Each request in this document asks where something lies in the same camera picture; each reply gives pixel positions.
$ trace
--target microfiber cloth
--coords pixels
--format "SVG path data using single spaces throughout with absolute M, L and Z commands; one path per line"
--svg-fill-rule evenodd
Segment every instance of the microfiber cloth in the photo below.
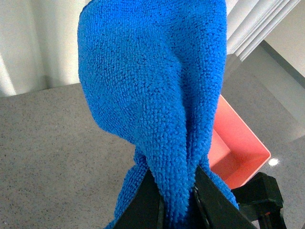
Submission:
M 193 228 L 192 187 L 209 168 L 226 59 L 225 0 L 92 0 L 78 27 L 79 77 L 95 122 L 135 145 L 114 213 L 130 204 L 150 169 L 167 228 Z

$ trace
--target pink plastic bin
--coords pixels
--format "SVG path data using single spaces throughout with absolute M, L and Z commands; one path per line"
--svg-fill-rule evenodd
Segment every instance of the pink plastic bin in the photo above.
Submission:
M 269 150 L 220 96 L 215 116 L 210 167 L 230 188 L 245 184 L 270 158 Z

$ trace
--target white wall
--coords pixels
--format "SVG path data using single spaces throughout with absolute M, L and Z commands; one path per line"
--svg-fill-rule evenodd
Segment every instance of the white wall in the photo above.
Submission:
M 301 0 L 265 40 L 305 77 L 305 0 Z
M 89 0 L 0 0 L 0 97 L 79 82 L 77 25 Z
M 0 0 L 0 97 L 79 82 L 77 26 L 89 1 Z M 297 1 L 226 0 L 228 54 L 245 58 Z

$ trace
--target black mechanism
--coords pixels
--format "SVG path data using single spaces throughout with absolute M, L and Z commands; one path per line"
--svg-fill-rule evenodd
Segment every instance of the black mechanism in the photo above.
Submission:
M 247 184 L 233 189 L 238 211 L 216 187 L 202 168 L 196 170 L 193 197 L 194 218 L 198 229 L 286 229 L 283 199 L 276 180 L 264 173 L 256 174 Z M 150 170 L 139 190 L 113 229 L 163 229 L 164 201 Z

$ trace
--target towel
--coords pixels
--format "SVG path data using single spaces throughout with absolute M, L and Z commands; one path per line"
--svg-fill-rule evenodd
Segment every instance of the towel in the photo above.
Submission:
M 79 78 L 100 128 L 135 145 L 112 228 L 150 169 L 167 228 L 193 228 L 190 206 L 209 167 L 214 115 L 226 59 L 225 0 L 92 0 L 78 26 Z

